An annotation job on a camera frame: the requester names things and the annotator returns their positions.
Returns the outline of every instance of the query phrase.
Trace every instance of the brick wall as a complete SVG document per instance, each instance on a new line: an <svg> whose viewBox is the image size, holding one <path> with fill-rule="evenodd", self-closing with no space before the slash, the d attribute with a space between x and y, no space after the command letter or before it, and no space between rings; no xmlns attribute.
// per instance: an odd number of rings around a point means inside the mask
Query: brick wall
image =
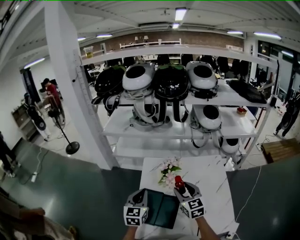
<svg viewBox="0 0 300 240"><path fill-rule="evenodd" d="M91 44L94 46L93 51L99 51L100 44L105 43L106 50L120 49L120 44L126 45L135 41L135 36L145 36L147 35L148 42L155 42L158 39L163 41L178 41L181 38L182 44L195 44L195 45L208 45L217 47L226 47L226 45L233 45L237 47L244 48L244 40L237 37L231 37L224 34L208 33L208 32L191 32L191 31L157 31L157 32L143 32L128 34L120 37L114 37L108 40Z"/></svg>

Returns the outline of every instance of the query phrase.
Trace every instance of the wooden pallet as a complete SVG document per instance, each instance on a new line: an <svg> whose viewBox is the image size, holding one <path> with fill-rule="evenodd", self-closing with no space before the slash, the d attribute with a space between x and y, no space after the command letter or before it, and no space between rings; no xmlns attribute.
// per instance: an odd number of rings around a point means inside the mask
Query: wooden pallet
<svg viewBox="0 0 300 240"><path fill-rule="evenodd" d="M300 145L295 138L263 143L262 149L268 163L285 160L300 154Z"/></svg>

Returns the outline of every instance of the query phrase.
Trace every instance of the marble table top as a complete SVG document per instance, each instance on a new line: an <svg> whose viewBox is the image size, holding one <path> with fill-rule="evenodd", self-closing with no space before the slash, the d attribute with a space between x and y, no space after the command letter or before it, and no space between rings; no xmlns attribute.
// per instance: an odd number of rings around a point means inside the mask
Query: marble table top
<svg viewBox="0 0 300 240"><path fill-rule="evenodd" d="M147 157L142 167L140 189L148 188L168 195L174 195L173 188L158 185L160 179L159 166L164 158ZM206 209L205 219L216 234L236 232L233 203L222 158L217 156L183 157L180 159L180 175L183 181L199 187ZM173 229L144 224L136 232L137 239L158 239L158 236L183 235L196 236L198 227L196 221L189 219L178 210Z"/></svg>

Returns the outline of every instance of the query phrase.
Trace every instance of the floor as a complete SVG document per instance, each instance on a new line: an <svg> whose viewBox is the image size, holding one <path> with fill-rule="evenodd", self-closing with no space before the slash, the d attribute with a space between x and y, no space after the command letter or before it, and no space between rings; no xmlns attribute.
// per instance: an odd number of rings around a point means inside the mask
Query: floor
<svg viewBox="0 0 300 240"><path fill-rule="evenodd" d="M91 88L90 90L91 90L92 96L94 96L96 94L94 88ZM65 134L67 135L67 138L69 139L70 142L77 141L80 143L79 150L75 154L72 155L72 158L79 159L82 161L92 162L92 160L90 159L89 152L86 149L84 143L81 141L78 131L76 130L76 128L71 120L68 108L65 105L64 105L64 112L66 115L66 125L64 127L64 131L65 131ZM40 134L38 134L37 137L33 140L33 143L36 144L37 146L49 149L49 150L54 151L62 156L68 157L68 155L66 154L66 151L65 151L66 146L68 145L68 142L62 136L61 131L55 126L53 120L49 116L47 116L45 111L43 111L43 115L44 115L44 120L46 122L46 125L51 133L51 137L48 140L48 142L46 142L46 141L44 141L42 136ZM103 105L100 105L98 107L98 116L99 116L102 126L104 126L106 124L106 122L108 121L108 116L107 116L106 110Z"/></svg>
<svg viewBox="0 0 300 240"><path fill-rule="evenodd" d="M30 181L40 148L22 141L16 149L22 167L16 178L6 177L0 187L19 204L42 207L46 216L68 228L78 228L79 240L120 240L125 234L123 206L138 190L141 172L127 169L101 170L42 148L42 169Z"/></svg>
<svg viewBox="0 0 300 240"><path fill-rule="evenodd" d="M90 88L90 91L92 93L92 96L96 95L94 88ZM277 102L278 106L281 106L281 104L282 103L280 101ZM64 106L64 109L65 109L65 114L66 114L66 126L64 128L64 131L66 132L66 135L71 142L78 141L80 143L79 151L77 153L73 154L72 158L87 161L87 162L92 162L92 160L90 159L89 152L87 151L86 147L84 146L84 143L82 143L80 136L79 136L74 124L71 121L68 109L65 106ZM102 126L104 126L107 123L109 117L107 116L106 110L103 107L103 105L99 105L99 107L98 107L98 116L99 116ZM65 148L68 143L67 143L66 139L62 137L60 130L57 127L55 127L51 118L45 117L45 121L46 121L46 124L47 124L50 132L52 133L52 136L51 136L49 142L45 142L43 140L43 138L39 135L39 137L36 138L34 143L40 147L43 147L43 148L52 150L58 154L61 154L62 156L67 156ZM273 135L273 131L276 128L276 126L279 124L280 121L281 121L281 116L278 114L278 111L276 109L272 108L270 115L267 119L267 123L265 124L265 126L262 130L262 133L260 134L260 136L258 138L257 143L265 143L265 142L269 142L269 141L270 142L280 141L279 135L278 136ZM291 133L289 132L286 135L286 137L292 138ZM113 139L113 138L110 138L109 141L110 141L110 143L115 143L115 139ZM251 167L261 166L261 165L265 165L265 164L267 164L267 162L266 162L263 154L255 146L251 150L246 161L241 166L241 169L248 169Z"/></svg>
<svg viewBox="0 0 300 240"><path fill-rule="evenodd" d="M16 178L0 182L11 198L29 208L44 208L47 217L66 228L74 225L78 240L122 239L127 229L123 205L128 195L139 188L140 171L100 170L95 164L42 148L42 169L32 183L40 148L22 141L15 151L22 167L16 170ZM235 216L240 213L240 239L295 238L300 224L299 175L297 157L261 169L227 172Z"/></svg>

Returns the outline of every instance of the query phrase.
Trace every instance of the red bottle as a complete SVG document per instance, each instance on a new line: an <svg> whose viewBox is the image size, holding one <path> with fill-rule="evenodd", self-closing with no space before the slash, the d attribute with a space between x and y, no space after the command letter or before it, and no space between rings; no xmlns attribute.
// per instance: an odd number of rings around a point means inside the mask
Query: red bottle
<svg viewBox="0 0 300 240"><path fill-rule="evenodd" d="M184 194L186 192L186 188L184 186L184 181L180 176L175 177L175 187L178 189L178 191L181 194Z"/></svg>

